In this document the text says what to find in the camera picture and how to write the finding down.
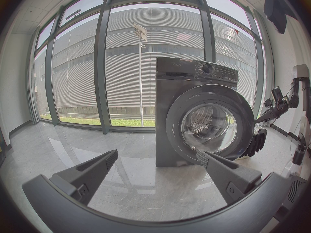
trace window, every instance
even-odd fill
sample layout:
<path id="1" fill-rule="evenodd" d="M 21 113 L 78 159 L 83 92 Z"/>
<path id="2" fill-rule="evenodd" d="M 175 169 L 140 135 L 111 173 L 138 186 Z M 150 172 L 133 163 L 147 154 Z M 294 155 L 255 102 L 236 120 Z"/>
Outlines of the window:
<path id="1" fill-rule="evenodd" d="M 49 112 L 46 111 L 46 108 L 48 108 L 48 101 L 46 100 L 46 93 L 45 93 L 45 82 L 44 79 L 42 80 L 42 77 L 45 75 L 45 69 L 41 68 L 42 65 L 44 65 L 45 62 L 45 54 L 46 54 L 46 48 L 45 46 L 36 56 L 35 56 L 35 63 L 34 63 L 34 69 L 35 69 L 35 77 L 34 77 L 34 86 L 37 87 L 37 91 L 35 93 L 37 105 L 38 105 L 38 111 L 41 115 L 41 118 L 45 119 L 51 119 L 51 116 Z"/>
<path id="2" fill-rule="evenodd" d="M 52 86 L 61 122 L 100 125 L 94 88 L 94 38 L 99 14 L 55 38 Z"/>
<path id="3" fill-rule="evenodd" d="M 37 74 L 35 73 L 34 86 L 37 87 Z"/>
<path id="4" fill-rule="evenodd" d="M 141 125 L 139 38 L 133 30 L 134 22 L 147 29 L 148 41 L 142 40 L 145 45 L 142 48 L 144 126 L 155 125 L 152 108 L 156 99 L 156 57 L 204 60 L 199 10 L 171 4 L 138 4 L 111 9 L 105 72 L 113 126 Z"/>
<path id="5" fill-rule="evenodd" d="M 75 15 L 81 14 L 103 3 L 104 0 L 80 0 L 65 10 L 60 26 L 74 18 Z"/>
<path id="6" fill-rule="evenodd" d="M 41 33 L 39 34 L 38 42 L 37 42 L 37 48 L 36 48 L 36 49 L 38 49 L 38 48 L 43 44 L 43 42 L 46 41 L 47 38 L 49 38 L 50 33 L 51 33 L 51 30 L 52 30 L 53 23 L 54 23 L 54 20 L 52 20 L 52 21 L 45 27 L 45 29 L 43 29 L 43 30 L 41 31 Z"/>
<path id="7" fill-rule="evenodd" d="M 263 91 L 262 91 L 262 98 L 261 98 L 261 104 L 260 104 L 260 108 L 259 108 L 259 113 L 258 113 L 258 117 L 261 114 L 262 111 L 262 107 L 263 107 L 263 102 L 265 101 L 265 93 L 266 93 L 266 85 L 267 85 L 267 66 L 266 66 L 266 53 L 265 53 L 265 48 L 262 45 L 262 53 L 263 53 L 263 71 L 264 71 L 264 75 L 263 75 Z"/>
<path id="8" fill-rule="evenodd" d="M 257 20 L 256 20 L 255 18 L 254 18 L 254 20 L 255 20 L 255 23 L 256 23 L 256 26 L 257 26 L 257 29 L 258 29 L 259 36 L 260 36 L 260 38 L 262 39 L 262 36 L 261 36 L 261 32 L 260 32 L 260 29 L 259 29 L 258 22 L 257 22 Z"/>
<path id="9" fill-rule="evenodd" d="M 226 13 L 250 29 L 245 10 L 231 0 L 206 0 L 207 5 Z"/>
<path id="10" fill-rule="evenodd" d="M 257 57 L 254 38 L 235 24 L 211 14 L 215 34 L 216 63 L 239 72 L 237 91 L 252 107 L 257 81 Z"/>

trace marble floor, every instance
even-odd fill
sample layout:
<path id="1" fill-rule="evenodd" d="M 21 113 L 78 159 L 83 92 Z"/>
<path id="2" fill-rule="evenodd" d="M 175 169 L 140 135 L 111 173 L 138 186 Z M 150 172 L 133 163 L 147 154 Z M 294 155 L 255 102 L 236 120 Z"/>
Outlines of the marble floor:
<path id="1" fill-rule="evenodd" d="M 262 172 L 281 173 L 296 147 L 291 138 L 272 128 L 262 151 L 236 160 Z M 13 200 L 41 231 L 51 232 L 27 200 L 21 185 L 43 174 L 53 173 L 117 149 L 119 158 L 100 185 L 89 207 L 122 218 L 166 221 L 206 214 L 226 206 L 201 166 L 155 168 L 155 135 L 80 130 L 39 122 L 28 124 L 11 137 L 12 148 L 0 169 Z M 311 161 L 305 156 L 302 177 L 310 175 Z"/>

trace corrugated metal wall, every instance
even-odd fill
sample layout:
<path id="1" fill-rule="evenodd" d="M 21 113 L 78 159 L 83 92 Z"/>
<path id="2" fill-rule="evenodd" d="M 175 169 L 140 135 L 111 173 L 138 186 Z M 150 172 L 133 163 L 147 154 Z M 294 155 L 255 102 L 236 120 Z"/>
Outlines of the corrugated metal wall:
<path id="1" fill-rule="evenodd" d="M 108 31 L 133 27 L 133 22 L 142 26 L 163 26 L 191 29 L 202 32 L 201 16 L 199 13 L 169 9 L 169 8 L 140 8 L 113 13 L 111 11 Z M 53 56 L 73 44 L 78 44 L 70 50 L 64 50 L 52 60 L 52 68 L 67 61 L 94 51 L 94 40 L 79 45 L 79 41 L 95 35 L 97 18 L 88 21 L 70 32 L 64 34 L 54 43 Z M 226 24 L 213 20 L 215 36 L 231 41 L 249 52 L 255 54 L 254 42 L 243 33 L 237 34 Z M 178 39 L 180 34 L 190 36 L 188 40 Z M 148 42 L 143 44 L 170 44 L 204 49 L 203 36 L 190 33 L 165 30 L 148 30 Z M 138 45 L 139 38 L 133 31 L 115 33 L 107 36 L 107 49 L 119 46 Z M 241 50 L 224 42 L 216 41 L 216 52 L 241 60 L 253 67 L 257 61 Z M 143 106 L 155 106 L 155 77 L 156 57 L 179 57 L 204 60 L 200 56 L 176 53 L 142 53 L 142 90 Z M 217 61 L 239 71 L 238 92 L 252 106 L 256 89 L 256 74 L 237 66 Z M 139 99 L 139 54 L 122 54 L 106 57 L 106 87 L 110 107 L 140 106 Z M 74 65 L 52 75 L 52 85 L 56 107 L 96 107 L 93 60 Z M 46 98 L 42 108 L 47 107 Z M 90 118 L 88 114 L 71 114 L 72 117 Z M 153 115 L 144 115 L 146 119 L 154 119 Z M 140 115 L 111 115 L 111 118 L 140 119 Z"/>

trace washing machine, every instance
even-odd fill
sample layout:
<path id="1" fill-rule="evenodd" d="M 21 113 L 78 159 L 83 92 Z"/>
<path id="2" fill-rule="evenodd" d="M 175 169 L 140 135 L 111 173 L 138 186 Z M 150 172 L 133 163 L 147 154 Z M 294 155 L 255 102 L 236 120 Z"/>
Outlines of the washing machine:
<path id="1" fill-rule="evenodd" d="M 218 64 L 157 57 L 155 165 L 187 166 L 208 150 L 235 160 L 254 134 L 254 115 L 237 90 L 238 71 Z"/>

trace building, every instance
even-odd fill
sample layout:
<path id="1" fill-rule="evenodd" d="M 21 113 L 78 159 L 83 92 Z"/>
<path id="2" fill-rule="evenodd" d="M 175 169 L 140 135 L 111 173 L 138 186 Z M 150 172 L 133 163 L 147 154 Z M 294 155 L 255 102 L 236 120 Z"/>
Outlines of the building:
<path id="1" fill-rule="evenodd" d="M 105 56 L 106 89 L 111 119 L 140 119 L 139 38 L 136 22 L 147 29 L 142 41 L 144 119 L 155 119 L 156 57 L 204 60 L 200 13 L 150 7 L 111 11 Z M 52 57 L 52 86 L 60 117 L 99 119 L 94 89 L 94 41 L 98 14 L 56 37 Z M 216 62 L 239 72 L 238 92 L 253 106 L 257 59 L 254 40 L 221 20 L 212 19 Z M 35 60 L 39 113 L 49 113 L 45 96 L 45 50 Z"/>

